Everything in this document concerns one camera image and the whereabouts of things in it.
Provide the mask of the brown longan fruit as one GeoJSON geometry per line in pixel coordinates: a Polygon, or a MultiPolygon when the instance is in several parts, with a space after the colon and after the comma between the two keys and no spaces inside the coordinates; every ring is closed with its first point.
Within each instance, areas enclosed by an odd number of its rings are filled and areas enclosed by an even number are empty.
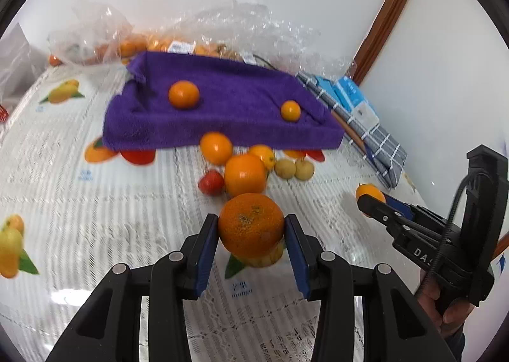
{"type": "Polygon", "coordinates": [[[294,177],[300,181],[308,181],[315,173],[314,164],[304,158],[295,160],[295,175],[294,177]]]}
{"type": "Polygon", "coordinates": [[[280,159],[274,164],[274,172],[284,180],[290,180],[295,176],[296,165],[292,160],[280,159]]]}

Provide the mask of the small orange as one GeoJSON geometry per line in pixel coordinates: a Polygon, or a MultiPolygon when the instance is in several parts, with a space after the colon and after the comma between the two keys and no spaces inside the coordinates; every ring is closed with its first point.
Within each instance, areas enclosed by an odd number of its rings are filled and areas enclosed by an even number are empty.
{"type": "Polygon", "coordinates": [[[267,145],[264,144],[253,145],[252,147],[249,148],[248,153],[258,157],[264,164],[268,172],[274,169],[276,163],[276,156],[274,154],[274,151],[267,145]]]}
{"type": "Polygon", "coordinates": [[[244,193],[262,193],[267,185],[267,170],[255,155],[234,155],[224,167],[224,181],[232,198],[244,193]]]}
{"type": "Polygon", "coordinates": [[[232,142],[227,136],[216,131],[204,134],[199,147],[205,160],[215,166],[224,166],[233,155],[232,142]]]}
{"type": "Polygon", "coordinates": [[[280,107],[280,115],[286,122],[296,123],[301,117],[301,107],[295,100],[287,100],[280,107]]]}
{"type": "Polygon", "coordinates": [[[179,80],[168,90],[168,100],[177,109],[192,109],[198,105],[199,99],[199,88],[189,80],[179,80]]]}

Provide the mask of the large dimpled orange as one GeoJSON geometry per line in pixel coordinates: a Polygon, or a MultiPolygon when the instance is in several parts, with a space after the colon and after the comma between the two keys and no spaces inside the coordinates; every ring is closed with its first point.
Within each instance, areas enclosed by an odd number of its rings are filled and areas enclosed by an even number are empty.
{"type": "Polygon", "coordinates": [[[280,207],[261,193],[244,193],[220,212],[218,231],[224,247],[238,259],[256,260],[271,253],[284,234],[280,207]]]}

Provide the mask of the grey checked folded cloth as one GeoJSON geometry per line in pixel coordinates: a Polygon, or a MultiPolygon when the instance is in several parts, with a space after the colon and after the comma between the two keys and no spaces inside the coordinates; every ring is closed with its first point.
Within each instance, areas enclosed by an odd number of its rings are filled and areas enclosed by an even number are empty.
{"type": "Polygon", "coordinates": [[[377,171],[383,185],[388,189],[398,186],[407,159],[406,150],[380,123],[373,130],[365,130],[340,104],[332,82],[306,72],[299,72],[297,79],[339,117],[350,141],[363,151],[367,162],[377,171]]]}

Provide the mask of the blue tissue pack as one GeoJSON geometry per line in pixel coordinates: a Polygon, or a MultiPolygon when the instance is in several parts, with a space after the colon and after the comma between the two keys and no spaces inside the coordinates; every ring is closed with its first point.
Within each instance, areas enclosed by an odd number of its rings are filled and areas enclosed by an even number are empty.
{"type": "Polygon", "coordinates": [[[365,130],[380,125],[380,119],[360,88],[348,77],[343,76],[333,86],[343,108],[351,114],[365,130]]]}

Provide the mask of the fruit print tablecloth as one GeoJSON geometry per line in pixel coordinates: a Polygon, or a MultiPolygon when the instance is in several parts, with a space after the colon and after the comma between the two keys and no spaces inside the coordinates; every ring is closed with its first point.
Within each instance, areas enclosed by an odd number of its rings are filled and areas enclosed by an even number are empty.
{"type": "MultiPolygon", "coordinates": [[[[86,148],[126,71],[53,68],[1,129],[1,215],[19,215],[37,274],[1,282],[1,324],[28,361],[43,361],[116,263],[153,264],[199,231],[223,199],[199,191],[208,164],[197,147],[160,150],[145,166],[121,155],[89,163],[86,148]]],[[[232,277],[217,248],[201,298],[185,304],[196,361],[307,361],[318,303],[298,291],[287,257],[232,277]]]]}

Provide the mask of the red strawberry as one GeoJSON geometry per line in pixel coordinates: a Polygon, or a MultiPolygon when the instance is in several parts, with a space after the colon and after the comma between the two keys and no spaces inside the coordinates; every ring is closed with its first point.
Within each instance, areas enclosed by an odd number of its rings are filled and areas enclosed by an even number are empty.
{"type": "Polygon", "coordinates": [[[223,193],[225,181],[223,175],[215,169],[209,170],[198,183],[200,192],[209,196],[219,196],[223,193]]]}

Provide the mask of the purple towel-lined tray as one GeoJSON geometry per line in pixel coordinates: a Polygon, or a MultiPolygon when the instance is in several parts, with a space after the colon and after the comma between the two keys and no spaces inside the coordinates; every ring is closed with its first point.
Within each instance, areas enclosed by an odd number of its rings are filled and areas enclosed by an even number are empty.
{"type": "Polygon", "coordinates": [[[338,148],[343,128],[324,104],[293,75],[242,62],[164,52],[143,52],[127,66],[122,92],[109,102],[103,144],[116,151],[176,148],[199,144],[211,131],[235,146],[265,144],[276,149],[338,148]],[[188,110],[174,108],[168,90],[189,80],[200,92],[188,110]],[[295,100],[296,123],[280,107],[295,100]]]}

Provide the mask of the clear plastic bag pile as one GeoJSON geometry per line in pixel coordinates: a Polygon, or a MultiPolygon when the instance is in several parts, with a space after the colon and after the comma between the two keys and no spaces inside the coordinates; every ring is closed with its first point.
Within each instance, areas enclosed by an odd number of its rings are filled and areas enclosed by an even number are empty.
{"type": "Polygon", "coordinates": [[[149,46],[169,51],[173,42],[183,50],[238,62],[252,62],[289,74],[304,71],[330,80],[355,74],[353,57],[320,53],[320,32],[276,18],[256,0],[195,0],[180,15],[154,29],[149,46]]]}

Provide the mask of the white plastic bag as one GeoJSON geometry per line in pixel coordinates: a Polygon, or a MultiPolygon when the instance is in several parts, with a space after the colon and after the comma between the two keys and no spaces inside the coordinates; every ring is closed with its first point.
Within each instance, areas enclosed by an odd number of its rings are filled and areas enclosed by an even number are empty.
{"type": "Polygon", "coordinates": [[[19,100],[46,69],[46,56],[33,49],[16,24],[1,39],[1,104],[19,100]]]}

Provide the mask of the bag of small oranges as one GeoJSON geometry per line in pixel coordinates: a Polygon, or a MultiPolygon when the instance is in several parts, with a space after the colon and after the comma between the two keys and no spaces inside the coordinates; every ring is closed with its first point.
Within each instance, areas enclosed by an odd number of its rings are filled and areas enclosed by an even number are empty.
{"type": "Polygon", "coordinates": [[[49,64],[92,66],[112,62],[126,65],[145,51],[191,54],[241,62],[230,41],[202,33],[193,23],[136,30],[115,7],[88,0],[73,6],[78,23],[48,35],[49,64]]]}

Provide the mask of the brown wooden door frame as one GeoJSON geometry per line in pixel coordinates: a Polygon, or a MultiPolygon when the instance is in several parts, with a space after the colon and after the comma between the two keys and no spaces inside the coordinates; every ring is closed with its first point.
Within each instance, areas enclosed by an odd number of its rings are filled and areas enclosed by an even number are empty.
{"type": "Polygon", "coordinates": [[[389,39],[408,0],[384,0],[368,33],[355,54],[353,80],[361,85],[389,39]]]}

